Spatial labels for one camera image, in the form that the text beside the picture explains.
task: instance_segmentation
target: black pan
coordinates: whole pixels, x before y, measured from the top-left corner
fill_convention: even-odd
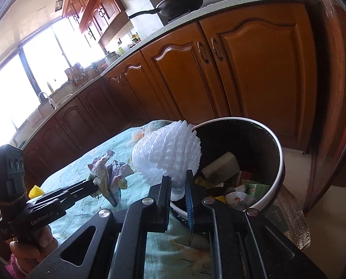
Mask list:
[[[129,16],[129,19],[135,18],[142,14],[160,13],[168,18],[168,20],[179,17],[189,11],[197,10],[203,5],[203,0],[163,0],[155,9],[139,11]]]

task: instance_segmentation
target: white rim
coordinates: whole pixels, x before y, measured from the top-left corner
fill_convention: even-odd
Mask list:
[[[192,130],[196,130],[198,127],[201,127],[201,126],[204,126],[206,124],[209,124],[209,123],[213,123],[213,122],[217,122],[217,121],[220,121],[220,120],[230,120],[230,119],[237,119],[237,120],[243,120],[243,121],[246,121],[246,122],[251,122],[251,123],[254,123],[256,125],[259,125],[261,126],[262,128],[264,128],[268,133],[271,134],[271,136],[274,138],[275,142],[276,142],[276,145],[279,149],[279,155],[280,155],[280,159],[279,159],[279,170],[278,170],[278,173],[276,175],[276,178],[274,180],[274,183],[272,184],[271,188],[268,190],[268,192],[261,198],[261,200],[257,201],[254,205],[252,205],[251,207],[252,208],[255,208],[258,210],[261,210],[262,208],[259,208],[260,206],[262,206],[262,203],[265,199],[267,199],[268,197],[271,197],[278,189],[278,185],[279,185],[279,182],[281,180],[281,175],[283,173],[283,167],[284,167],[284,158],[283,158],[283,150],[281,149],[281,144],[278,140],[278,138],[276,137],[276,135],[274,134],[274,132],[272,132],[270,130],[270,128],[268,128],[267,126],[265,126],[264,124],[260,123],[260,122],[257,122],[256,120],[252,120],[252,119],[247,119],[245,117],[221,117],[221,118],[218,118],[218,119],[212,119],[212,120],[209,120],[207,122],[204,122],[204,123],[201,123],[201,124],[198,124],[197,126],[193,127]],[[178,208],[175,204],[173,204],[171,202],[171,207],[176,210],[177,212],[179,212],[181,214],[181,212],[183,212],[183,216],[186,215],[187,217],[187,212],[181,210],[180,208]]]

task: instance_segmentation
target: human hand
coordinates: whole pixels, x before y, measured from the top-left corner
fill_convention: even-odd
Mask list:
[[[50,226],[45,226],[39,233],[40,249],[31,244],[12,241],[9,247],[17,259],[19,266],[26,273],[31,272],[40,262],[58,247]]]

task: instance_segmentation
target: floor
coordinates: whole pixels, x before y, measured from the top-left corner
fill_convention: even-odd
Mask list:
[[[311,155],[283,148],[284,185],[303,205]],[[346,187],[331,186],[307,214],[311,245],[304,253],[327,275],[338,279],[346,265]]]

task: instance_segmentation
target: countertop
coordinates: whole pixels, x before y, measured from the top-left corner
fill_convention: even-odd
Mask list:
[[[33,139],[35,134],[59,111],[61,110],[69,101],[71,101],[73,98],[75,98],[81,91],[83,91],[86,87],[93,84],[98,79],[102,78],[105,74],[107,74],[110,70],[112,70],[115,66],[117,66],[120,62],[125,60],[127,57],[135,53],[136,51],[140,50],[142,47],[146,46],[150,42],[153,42],[155,39],[161,37],[162,35],[169,33],[173,29],[176,29],[184,24],[187,24],[191,21],[197,21],[199,18],[206,17],[209,15],[213,15],[216,12],[223,11],[224,9],[231,9],[235,8],[244,4],[248,3],[254,3],[254,2],[260,2],[260,1],[267,1],[267,0],[224,0],[220,1],[211,5],[208,5],[206,7],[200,8],[199,10],[193,11],[192,13],[189,13],[186,16],[183,16],[168,25],[162,27],[161,29],[155,31],[153,34],[149,35],[145,39],[143,39],[141,42],[139,42],[137,45],[129,49],[126,53],[124,53],[121,57],[119,57],[114,63],[112,63],[110,66],[108,66],[98,77],[92,79],[87,84],[79,87],[73,95],[66,100],[62,105],[54,110],[48,118],[46,118],[40,126],[32,133],[32,135],[28,138],[28,140],[25,142],[25,144],[22,147],[22,150],[26,147],[26,145],[30,142],[30,140]]]

